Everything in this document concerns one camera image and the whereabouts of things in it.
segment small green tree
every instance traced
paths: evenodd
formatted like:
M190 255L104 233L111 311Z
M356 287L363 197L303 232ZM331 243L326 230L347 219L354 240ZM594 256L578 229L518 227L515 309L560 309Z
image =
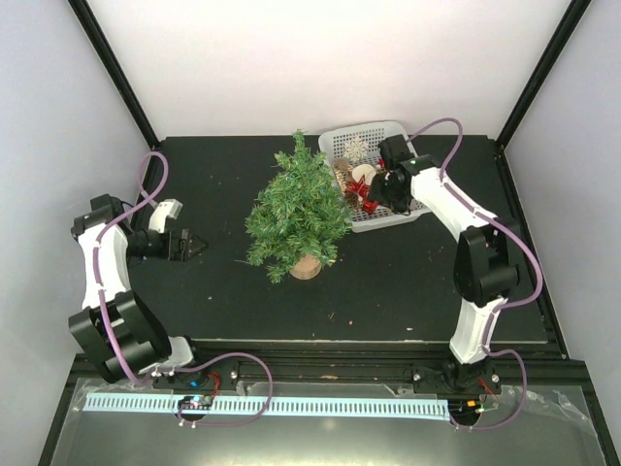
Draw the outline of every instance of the small green tree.
M259 192L259 205L245 221L254 239L248 262L261 265L273 257L275 263L267 266L273 283L280 282L306 254L322 265L332 265L337 258L334 242L350 228L351 211L333 186L325 154L312 155L300 130L293 139L293 155L282 151L275 155L282 171Z

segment tree base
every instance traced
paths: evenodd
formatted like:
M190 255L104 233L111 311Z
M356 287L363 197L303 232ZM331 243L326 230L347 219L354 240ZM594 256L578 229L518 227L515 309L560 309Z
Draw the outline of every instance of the tree base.
M310 280L321 272L321 262L311 254L307 254L295 264L289 273L298 280Z

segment white linear rail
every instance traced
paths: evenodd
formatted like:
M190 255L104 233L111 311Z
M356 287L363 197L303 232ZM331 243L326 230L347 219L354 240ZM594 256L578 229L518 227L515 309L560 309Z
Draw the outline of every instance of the white linear rail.
M189 395L142 393L89 393L84 411L107 413L175 414L179 401ZM184 414L241 415L257 413L266 401L265 396L218 395L212 407L187 409ZM294 398L275 396L263 416L337 416L337 417L397 417L448 420L445 400L380 400L374 398Z

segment white basket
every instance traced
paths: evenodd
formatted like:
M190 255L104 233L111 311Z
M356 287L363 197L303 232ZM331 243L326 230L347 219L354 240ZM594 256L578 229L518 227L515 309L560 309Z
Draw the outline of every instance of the white basket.
M319 136L319 149L326 153L326 163L332 168L334 160L343 157L345 142L359 138L368 144L369 154L367 158L360 160L357 164L369 163L375 167L381 159L377 145L384 139L397 134L402 134L404 138L408 138L408 133L405 128L396 121L377 121L375 123L357 124L355 126L348 126L346 128L323 133ZM408 147L412 153L416 155L411 143L408 143ZM413 200L409 208L409 216L393 214L390 209L381 206L377 207L372 215L358 208L354 212L354 216L351 220L351 230L354 233L362 233L363 231L375 230L377 228L383 228L384 226L399 225L401 223L414 221L423 214L430 212L423 204Z

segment snowflake ornament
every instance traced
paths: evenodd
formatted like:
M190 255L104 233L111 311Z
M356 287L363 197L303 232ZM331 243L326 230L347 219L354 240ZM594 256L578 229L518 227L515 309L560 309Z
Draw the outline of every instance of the snowflake ornament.
M343 156L351 163L359 163L367 157L369 153L369 143L360 138L354 138L345 142Z

